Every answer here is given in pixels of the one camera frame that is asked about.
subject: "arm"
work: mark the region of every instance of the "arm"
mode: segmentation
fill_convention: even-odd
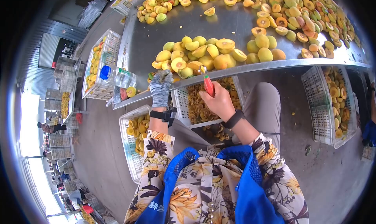
[[[172,74],[169,70],[154,75],[150,82],[153,110],[158,112],[166,110],[171,80]],[[156,118],[150,118],[149,124],[147,137],[144,139],[143,171],[132,203],[125,215],[125,224],[136,221],[163,189],[163,176],[173,158],[175,138],[168,135],[168,124]]]
[[[262,188],[266,197],[287,223],[305,223],[302,219],[308,220],[309,214],[302,190],[273,141],[260,133],[253,144],[258,147],[254,153],[263,176]]]
[[[215,96],[212,98],[204,91],[200,92],[200,96],[212,112],[217,114],[224,122],[227,122],[235,114],[230,94],[218,82],[213,81],[212,83]],[[250,145],[260,135],[260,132],[246,119],[240,119],[232,130],[243,145]]]
[[[376,123],[376,97],[375,91],[371,92],[371,119],[374,123]]]

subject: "gray work glove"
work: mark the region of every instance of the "gray work glove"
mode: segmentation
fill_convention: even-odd
[[[149,84],[150,93],[153,96],[152,107],[168,107],[168,93],[172,81],[170,70],[158,71]]]

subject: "blue bottle cap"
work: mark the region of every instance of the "blue bottle cap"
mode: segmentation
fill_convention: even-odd
[[[103,80],[107,80],[111,74],[111,67],[104,65],[99,73],[99,77]]]

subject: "gray pants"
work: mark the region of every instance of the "gray pants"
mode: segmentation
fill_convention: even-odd
[[[280,96],[278,90],[270,83],[258,83],[247,97],[243,112],[246,119],[265,137],[270,137],[279,150],[280,133]],[[168,128],[169,135],[175,137],[174,155],[179,154],[187,147],[196,150],[210,146],[197,133],[175,119],[172,127]],[[236,136],[232,141],[238,143]]]

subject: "wrist device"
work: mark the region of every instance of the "wrist device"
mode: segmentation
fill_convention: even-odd
[[[235,109],[235,114],[226,123],[222,123],[222,125],[227,129],[231,129],[235,126],[235,124],[239,122],[240,119],[245,118],[246,117],[244,116],[244,113],[241,110]]]
[[[168,122],[168,126],[171,127],[172,123],[174,122],[176,112],[176,107],[167,107],[167,110],[164,110],[163,112],[157,112],[155,110],[150,111],[150,117],[162,119],[162,122]]]

